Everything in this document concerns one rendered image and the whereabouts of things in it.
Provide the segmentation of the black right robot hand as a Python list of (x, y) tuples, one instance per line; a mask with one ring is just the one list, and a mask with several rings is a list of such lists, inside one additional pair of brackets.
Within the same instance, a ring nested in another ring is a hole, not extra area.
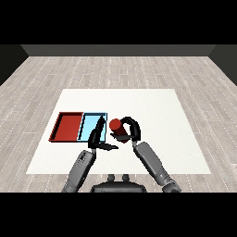
[(128, 124), (130, 126), (131, 134), (127, 133), (127, 135), (118, 136), (117, 138), (115, 138), (117, 141), (126, 143), (128, 140), (132, 140), (133, 142), (137, 142), (141, 140), (141, 130), (136, 120), (134, 120), (131, 117), (124, 117), (120, 119), (120, 121), (123, 127), (125, 124)]

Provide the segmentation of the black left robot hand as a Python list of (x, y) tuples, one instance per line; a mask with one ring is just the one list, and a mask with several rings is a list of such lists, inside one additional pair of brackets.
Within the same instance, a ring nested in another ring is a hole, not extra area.
[(91, 131), (91, 134), (88, 139), (88, 147), (91, 148), (92, 150), (103, 149), (110, 151), (112, 149), (118, 149), (118, 147), (115, 145), (100, 142), (101, 133), (103, 131), (105, 123), (106, 123), (105, 119), (103, 117), (100, 117), (96, 123), (95, 128)]

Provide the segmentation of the red can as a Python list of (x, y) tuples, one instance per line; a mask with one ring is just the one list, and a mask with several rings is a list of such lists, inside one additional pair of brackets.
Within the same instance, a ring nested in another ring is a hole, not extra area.
[(121, 121), (118, 118), (114, 118), (109, 122), (109, 128), (112, 130), (112, 134), (114, 138), (118, 136), (127, 135)]

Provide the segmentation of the light blue open box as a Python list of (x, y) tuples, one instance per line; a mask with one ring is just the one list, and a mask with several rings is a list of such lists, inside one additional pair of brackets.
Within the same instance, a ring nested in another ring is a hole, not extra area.
[(87, 143), (91, 131), (96, 127), (97, 121), (103, 117), (107, 120), (106, 112), (85, 112), (82, 116), (81, 125), (78, 132), (77, 141), (79, 143)]

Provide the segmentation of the red open box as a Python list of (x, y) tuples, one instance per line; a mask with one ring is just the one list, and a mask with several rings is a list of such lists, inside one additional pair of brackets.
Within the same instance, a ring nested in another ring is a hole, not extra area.
[(76, 143), (82, 120), (82, 112), (60, 112), (49, 137), (51, 143)]

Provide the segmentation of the dark grey robot body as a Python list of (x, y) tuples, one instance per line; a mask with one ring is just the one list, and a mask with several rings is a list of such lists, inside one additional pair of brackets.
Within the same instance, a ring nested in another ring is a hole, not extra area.
[(115, 175), (109, 174), (106, 182), (96, 184), (91, 193), (146, 193), (143, 185), (130, 181), (128, 174), (122, 175), (122, 181), (115, 181)]

